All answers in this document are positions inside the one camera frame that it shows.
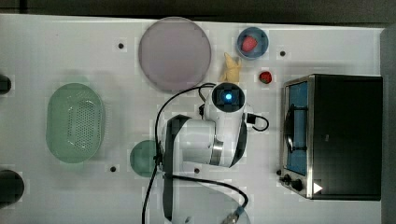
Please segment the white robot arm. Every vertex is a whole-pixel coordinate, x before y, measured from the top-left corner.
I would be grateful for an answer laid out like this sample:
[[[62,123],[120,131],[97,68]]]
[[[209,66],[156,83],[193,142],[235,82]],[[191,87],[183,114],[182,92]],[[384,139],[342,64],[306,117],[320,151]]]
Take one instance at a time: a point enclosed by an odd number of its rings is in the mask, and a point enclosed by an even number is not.
[[[239,86],[220,83],[207,95],[201,119],[177,115],[163,127],[163,214],[171,221],[176,207],[174,181],[182,177],[182,164],[195,162],[232,167],[243,156],[248,127],[246,97]]]

